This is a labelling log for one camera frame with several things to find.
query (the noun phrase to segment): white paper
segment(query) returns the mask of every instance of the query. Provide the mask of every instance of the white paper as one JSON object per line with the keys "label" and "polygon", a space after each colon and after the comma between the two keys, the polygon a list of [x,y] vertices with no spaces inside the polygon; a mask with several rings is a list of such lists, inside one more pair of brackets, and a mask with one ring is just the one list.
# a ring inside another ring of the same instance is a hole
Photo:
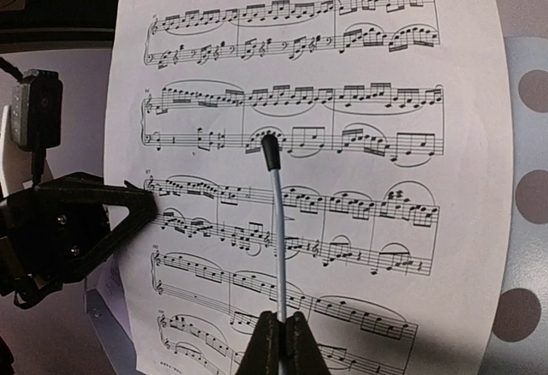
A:
{"label": "white paper", "polygon": [[159,208],[120,258],[138,369],[233,374],[276,310],[270,132],[289,313],[332,372],[477,373],[508,87],[495,0],[121,0],[105,174]]}
{"label": "white paper", "polygon": [[103,297],[104,303],[118,321],[129,338],[131,338],[131,327],[129,325],[128,304],[120,277],[117,254],[110,257],[104,264],[101,275],[97,282],[97,291]]}

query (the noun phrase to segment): brown dot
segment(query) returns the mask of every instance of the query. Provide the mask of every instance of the brown dot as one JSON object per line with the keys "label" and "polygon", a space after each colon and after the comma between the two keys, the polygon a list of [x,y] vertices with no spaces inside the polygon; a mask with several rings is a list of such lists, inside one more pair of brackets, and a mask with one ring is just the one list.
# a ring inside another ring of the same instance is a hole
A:
{"label": "brown dot", "polygon": [[548,112],[548,72],[529,71],[520,80],[521,101],[533,111]]}
{"label": "brown dot", "polygon": [[523,176],[515,189],[515,204],[530,223],[548,223],[548,172],[535,170]]}
{"label": "brown dot", "polygon": [[540,321],[541,306],[537,295],[528,289],[511,289],[501,295],[493,334],[505,342],[519,342],[530,336]]}

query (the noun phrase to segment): music staff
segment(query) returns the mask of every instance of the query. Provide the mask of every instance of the music staff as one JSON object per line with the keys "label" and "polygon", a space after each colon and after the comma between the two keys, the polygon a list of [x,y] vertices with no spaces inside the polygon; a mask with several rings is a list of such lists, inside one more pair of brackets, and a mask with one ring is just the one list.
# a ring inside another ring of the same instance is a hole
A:
{"label": "music staff", "polygon": [[196,148],[204,152],[238,148],[246,154],[261,151],[260,141],[266,134],[278,138],[280,151],[295,158],[307,158],[318,152],[361,152],[389,157],[396,162],[400,156],[427,156],[444,154],[444,140],[435,134],[398,132],[396,137],[368,134],[364,128],[345,129],[340,134],[327,134],[325,127],[293,127],[291,135],[276,128],[260,129],[252,134],[226,134],[197,128],[194,134],[163,134],[160,131],[143,133],[144,146]]}
{"label": "music staff", "polygon": [[391,83],[372,83],[369,87],[349,85],[342,88],[314,88],[313,86],[290,85],[273,86],[272,89],[260,88],[251,92],[226,89],[215,94],[192,91],[167,86],[161,97],[150,95],[143,100],[143,109],[147,114],[156,115],[179,109],[216,109],[216,108],[278,108],[288,106],[324,105],[337,112],[360,114],[363,106],[382,106],[383,115],[390,110],[396,113],[403,110],[420,110],[431,105],[444,103],[444,89],[434,88],[395,88]]}
{"label": "music staff", "polygon": [[198,48],[186,48],[180,45],[177,49],[163,52],[150,52],[146,47],[145,65],[158,65],[158,69],[178,63],[197,63],[204,65],[208,61],[240,58],[243,61],[254,57],[287,55],[289,60],[296,61],[303,54],[316,51],[333,50],[343,54],[348,49],[387,47],[389,52],[407,50],[410,46],[433,48],[440,45],[438,30],[428,25],[411,25],[396,32],[385,32],[382,27],[369,25],[357,27],[339,35],[321,34],[301,36],[291,40],[248,39],[244,43],[227,43],[204,45]]}
{"label": "music staff", "polygon": [[[165,315],[162,315],[158,317],[158,326],[160,328],[160,334],[162,339],[164,339],[162,328],[173,328],[183,333],[199,338],[200,340],[204,341],[206,345],[210,346],[214,351],[224,357],[229,358],[236,364],[239,365],[241,363],[242,353],[236,352],[226,343],[218,340],[212,334],[209,334],[207,331],[202,330],[196,325],[186,324],[185,318],[180,315],[176,315],[173,318],[169,319],[167,319]],[[254,328],[254,323],[250,323],[249,326]],[[375,360],[369,360],[357,354],[351,354],[347,348],[334,347],[321,343],[318,345],[318,348],[323,358],[327,362],[337,364],[337,366],[343,366],[343,368],[347,371],[355,370],[357,372],[362,372],[368,375],[404,374],[403,369],[382,364]]]}
{"label": "music staff", "polygon": [[[187,220],[182,215],[176,215],[176,210],[173,209],[158,214],[152,223],[163,229],[171,227],[188,238],[196,235],[214,236],[241,251],[250,251],[253,245],[259,246],[259,249],[273,250],[276,247],[276,235],[264,230],[263,225],[258,223],[249,223],[249,227],[243,228],[225,223],[212,223],[204,218]],[[429,276],[432,270],[431,259],[413,257],[404,247],[397,250],[387,248],[384,251],[374,251],[353,247],[348,238],[346,241],[323,242],[289,235],[286,237],[286,249],[290,258],[293,258],[291,253],[311,255],[314,259],[320,260],[323,267],[336,261],[371,266],[372,275],[377,275],[380,269],[403,272],[406,275]]]}
{"label": "music staff", "polygon": [[217,311],[219,313],[221,312],[228,315],[230,318],[230,325],[255,325],[259,321],[259,318],[245,312],[240,308],[233,307],[225,302],[218,301],[208,296],[200,295],[186,289],[174,287],[172,285],[162,282],[162,280],[157,280],[155,277],[153,277],[153,283],[154,290],[159,295],[166,294],[175,296],[182,300],[193,302],[194,304],[200,305],[201,307],[205,307],[213,311]]}
{"label": "music staff", "polygon": [[311,3],[292,3],[275,0],[271,4],[253,4],[241,9],[190,10],[170,15],[151,24],[151,35],[167,32],[177,35],[181,30],[231,23],[240,27],[268,27],[303,22],[323,14],[350,15],[358,11],[385,9],[387,13],[423,8],[434,0],[324,0]]}
{"label": "music staff", "polygon": [[[238,205],[243,202],[267,205],[273,203],[272,191],[268,189],[218,185],[198,179],[184,181],[176,179],[177,177],[161,180],[150,176],[145,180],[143,188],[157,193],[160,197],[172,194],[175,196],[199,195],[209,199],[218,199],[221,204],[227,205]],[[350,196],[349,193],[340,195],[305,193],[303,189],[285,188],[282,195],[283,205],[288,208],[297,208],[308,214],[319,212],[349,214],[353,219],[364,221],[382,217],[411,222],[413,226],[427,228],[438,223],[438,206],[414,203],[399,190],[389,192],[386,199],[375,200],[359,199]]]}
{"label": "music staff", "polygon": [[194,360],[213,375],[227,375],[222,369],[210,362],[206,356],[191,344],[181,344],[180,342],[171,342],[169,338],[163,337],[162,344],[175,354],[183,354],[191,360]]}
{"label": "music staff", "polygon": [[226,341],[210,334],[207,330],[202,330],[196,324],[188,324],[186,317],[182,314],[175,315],[170,319],[167,319],[165,315],[161,315],[158,317],[158,327],[160,329],[160,333],[163,333],[162,329],[173,328],[185,334],[194,336],[203,341],[205,345],[212,348],[217,354],[232,360],[236,364],[240,364],[241,359],[243,358],[244,353],[236,352],[226,343]]}
{"label": "music staff", "polygon": [[[277,299],[277,285],[275,283],[268,283],[267,281],[257,278],[255,275],[248,277],[240,272],[225,271],[218,269],[213,265],[205,265],[195,260],[191,261],[186,254],[161,254],[156,252],[152,254],[151,262],[152,279],[157,291],[161,289],[162,292],[165,292],[169,287],[170,294],[175,296],[179,296],[179,291],[188,292],[184,289],[166,285],[156,278],[155,268],[164,265],[179,271],[187,271],[194,274],[197,278],[205,279],[212,283],[227,284],[229,286],[251,290],[256,294],[266,296],[270,301],[276,301]],[[188,294],[185,295],[184,299],[194,302],[193,298],[194,294]],[[227,306],[221,301],[211,300],[207,297],[203,298],[205,299],[200,305],[205,307],[211,306],[220,308],[228,314],[237,311],[233,310],[232,306]],[[288,290],[288,307],[292,307],[298,311],[309,311],[326,317],[339,319],[357,325],[362,331],[397,341],[402,339],[414,340],[418,329],[416,324],[411,324],[403,319],[389,318],[373,312],[361,311],[349,307],[345,301],[333,303],[332,301],[324,300],[322,298],[304,295],[293,289]]]}

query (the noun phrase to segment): black clip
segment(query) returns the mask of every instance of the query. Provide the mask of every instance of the black clip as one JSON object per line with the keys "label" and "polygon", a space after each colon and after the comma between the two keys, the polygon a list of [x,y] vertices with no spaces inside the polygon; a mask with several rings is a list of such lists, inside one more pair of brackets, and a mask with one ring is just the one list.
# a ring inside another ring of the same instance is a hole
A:
{"label": "black clip", "polygon": [[288,375],[330,375],[301,312],[286,324],[274,312],[261,313],[236,375],[278,375],[280,360]]}
{"label": "black clip", "polygon": [[[104,205],[129,210],[112,231]],[[0,294],[15,291],[18,307],[34,307],[84,279],[157,212],[150,192],[85,173],[10,195],[0,202]]]}

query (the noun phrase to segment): cable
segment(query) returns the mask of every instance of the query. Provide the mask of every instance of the cable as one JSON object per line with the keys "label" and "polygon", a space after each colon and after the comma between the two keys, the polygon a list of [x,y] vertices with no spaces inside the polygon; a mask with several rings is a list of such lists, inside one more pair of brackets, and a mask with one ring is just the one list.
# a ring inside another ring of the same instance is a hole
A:
{"label": "cable", "polygon": [[0,336],[0,373],[2,375],[12,375],[14,373],[13,363],[14,356],[11,354],[6,342]]}
{"label": "cable", "polygon": [[42,182],[45,168],[45,148],[42,147],[40,133],[36,134],[36,149],[32,151],[31,173],[33,174],[33,187]]}
{"label": "cable", "polygon": [[[277,320],[285,328],[287,321],[287,290],[286,290],[286,269],[285,269],[285,216],[283,215],[282,183],[280,182],[280,146],[276,136],[267,134],[261,140],[263,153],[265,154],[266,168],[271,173],[272,190],[274,193],[274,206],[277,214]],[[278,375],[287,375],[287,351],[283,342],[280,350],[280,361],[278,362]]]}
{"label": "cable", "polygon": [[14,64],[3,57],[0,57],[0,69],[14,77],[18,82],[21,82],[23,79],[23,73]]}

